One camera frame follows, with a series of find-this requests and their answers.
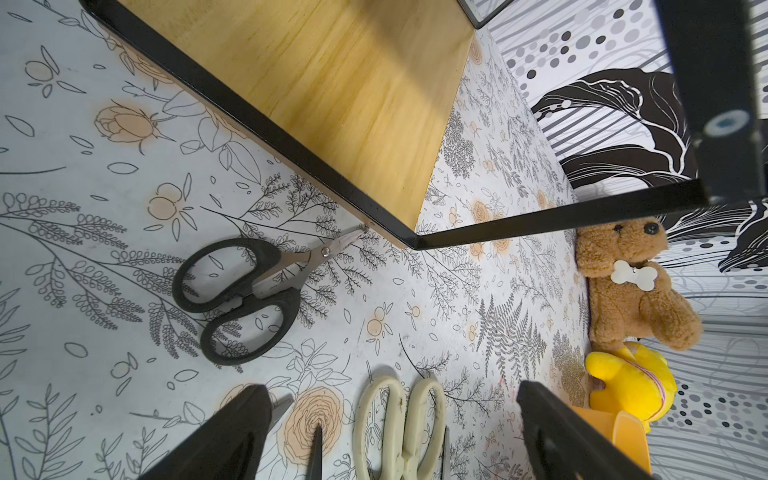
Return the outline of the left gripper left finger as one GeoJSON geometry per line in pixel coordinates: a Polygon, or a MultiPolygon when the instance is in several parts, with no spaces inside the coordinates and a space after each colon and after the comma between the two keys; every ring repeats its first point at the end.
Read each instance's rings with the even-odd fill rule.
{"type": "Polygon", "coordinates": [[[253,479],[272,422],[268,389],[250,385],[141,475],[143,479],[253,479]]]}

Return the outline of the beige scissors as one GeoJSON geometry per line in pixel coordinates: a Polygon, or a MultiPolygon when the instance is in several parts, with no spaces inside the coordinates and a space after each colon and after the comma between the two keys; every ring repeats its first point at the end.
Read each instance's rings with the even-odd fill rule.
{"type": "Polygon", "coordinates": [[[370,477],[364,422],[379,392],[388,392],[381,445],[382,479],[431,479],[441,471],[446,395],[434,378],[423,378],[406,392],[388,375],[375,377],[362,393],[353,429],[353,463],[359,479],[370,477]]]}

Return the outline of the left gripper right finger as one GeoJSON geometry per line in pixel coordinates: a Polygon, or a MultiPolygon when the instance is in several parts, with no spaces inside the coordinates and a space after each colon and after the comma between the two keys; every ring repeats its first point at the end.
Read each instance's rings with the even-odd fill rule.
{"type": "Polygon", "coordinates": [[[517,393],[523,438],[537,479],[650,479],[635,462],[543,384],[517,393]]]}

